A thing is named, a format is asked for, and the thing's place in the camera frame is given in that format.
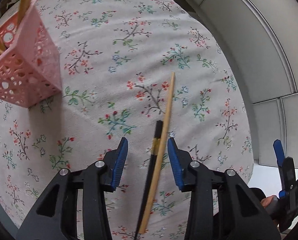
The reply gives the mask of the person's right hand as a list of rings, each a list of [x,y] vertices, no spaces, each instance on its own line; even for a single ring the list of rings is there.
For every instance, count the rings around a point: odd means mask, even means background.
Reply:
[[[268,207],[275,199],[277,199],[276,195],[271,195],[261,200],[261,205],[266,208]]]

